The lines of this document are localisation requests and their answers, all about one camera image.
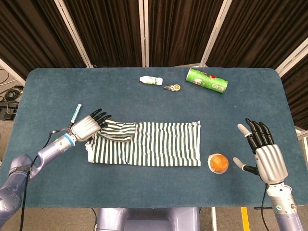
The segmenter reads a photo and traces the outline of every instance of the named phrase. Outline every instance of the dark brown curtain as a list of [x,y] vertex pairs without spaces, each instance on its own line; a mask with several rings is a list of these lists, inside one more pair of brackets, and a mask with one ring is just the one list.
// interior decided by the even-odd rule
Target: dark brown curtain
[[307,0],[233,0],[210,67],[278,67],[308,37]]
[[24,79],[37,67],[85,67],[51,0],[0,1],[0,58]]
[[138,0],[65,0],[92,64],[142,66]]
[[199,63],[222,0],[149,0],[150,66]]
[[308,55],[282,77],[294,124],[308,129]]

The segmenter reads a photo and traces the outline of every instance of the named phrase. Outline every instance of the green label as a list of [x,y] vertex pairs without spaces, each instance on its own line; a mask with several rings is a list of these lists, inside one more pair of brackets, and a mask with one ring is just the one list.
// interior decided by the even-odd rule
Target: green label
[[186,81],[220,93],[223,93],[228,85],[228,81],[224,79],[194,69],[189,70]]

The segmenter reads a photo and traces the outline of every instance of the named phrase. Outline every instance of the small white bottle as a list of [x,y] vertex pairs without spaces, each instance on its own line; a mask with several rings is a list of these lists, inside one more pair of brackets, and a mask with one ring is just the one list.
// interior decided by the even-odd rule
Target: small white bottle
[[162,78],[152,77],[152,76],[142,76],[142,77],[140,77],[139,81],[141,83],[146,83],[146,84],[155,84],[155,85],[162,85],[163,84]]

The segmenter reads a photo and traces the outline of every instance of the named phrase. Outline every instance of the blue felt tablecloth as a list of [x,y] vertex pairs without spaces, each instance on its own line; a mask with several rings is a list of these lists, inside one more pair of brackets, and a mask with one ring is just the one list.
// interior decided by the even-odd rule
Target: blue felt tablecloth
[[[308,174],[296,138],[282,83],[272,69],[200,68],[228,80],[218,92],[185,82],[188,68],[93,68],[32,71],[18,108],[0,170],[6,179],[11,160],[36,155],[48,132],[67,127],[78,103],[78,119],[97,108],[122,122],[201,121],[201,167],[137,167],[88,163],[84,143],[50,163],[28,187],[29,207],[172,207],[260,205],[264,183],[241,171],[234,156],[255,165],[237,124],[250,118],[270,128],[289,171],[298,204],[308,204]],[[139,77],[162,77],[178,83],[179,92],[144,85]],[[222,153],[230,166],[212,173],[207,157]]]

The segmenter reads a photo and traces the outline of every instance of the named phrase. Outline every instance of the blue ring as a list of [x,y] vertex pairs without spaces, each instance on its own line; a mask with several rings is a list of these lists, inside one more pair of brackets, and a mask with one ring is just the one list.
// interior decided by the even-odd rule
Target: blue ring
[[68,141],[71,143],[71,146],[74,147],[75,145],[74,145],[73,141],[71,140],[70,136],[69,136],[67,133],[64,134],[64,136],[65,136],[65,137],[68,139]]

